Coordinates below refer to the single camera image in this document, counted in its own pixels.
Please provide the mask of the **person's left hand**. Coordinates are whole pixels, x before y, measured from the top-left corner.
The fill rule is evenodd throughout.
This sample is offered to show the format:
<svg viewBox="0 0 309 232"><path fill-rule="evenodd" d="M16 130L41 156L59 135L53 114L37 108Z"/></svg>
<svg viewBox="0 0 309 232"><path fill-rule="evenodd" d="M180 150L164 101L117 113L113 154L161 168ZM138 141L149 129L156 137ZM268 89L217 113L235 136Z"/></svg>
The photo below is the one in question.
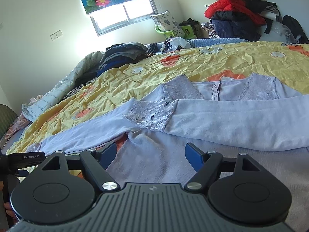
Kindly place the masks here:
<svg viewBox="0 0 309 232"><path fill-rule="evenodd" d="M14 213L13 208L9 202L4 203L4 209L8 216L12 217L13 219L17 219L16 214Z"/></svg>

